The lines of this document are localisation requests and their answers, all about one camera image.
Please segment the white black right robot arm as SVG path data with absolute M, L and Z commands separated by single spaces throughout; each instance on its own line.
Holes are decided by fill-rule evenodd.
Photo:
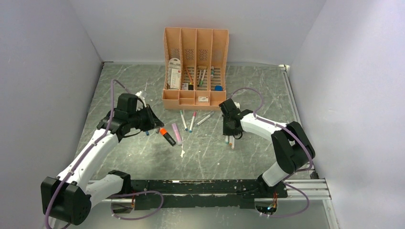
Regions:
M 279 123 L 263 118 L 251 110 L 240 110 L 232 99 L 219 104 L 223 114 L 223 135 L 233 145 L 244 133 L 255 134 L 272 143 L 276 162 L 258 177 L 258 192 L 268 198 L 276 191 L 276 185 L 298 172 L 303 166 L 313 165 L 316 155 L 301 124 Z

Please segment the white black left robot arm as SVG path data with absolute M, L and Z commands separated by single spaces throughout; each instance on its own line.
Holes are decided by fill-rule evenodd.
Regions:
M 114 195 L 127 198 L 134 192 L 130 174 L 117 170 L 93 184 L 89 181 L 106 156 L 123 138 L 130 137 L 132 129 L 146 132 L 164 126 L 146 104 L 145 95 L 145 91 L 121 94 L 117 106 L 100 120 L 92 138 L 74 161 L 56 177 L 46 177 L 41 183 L 48 228 L 49 218 L 79 225 L 102 200 Z

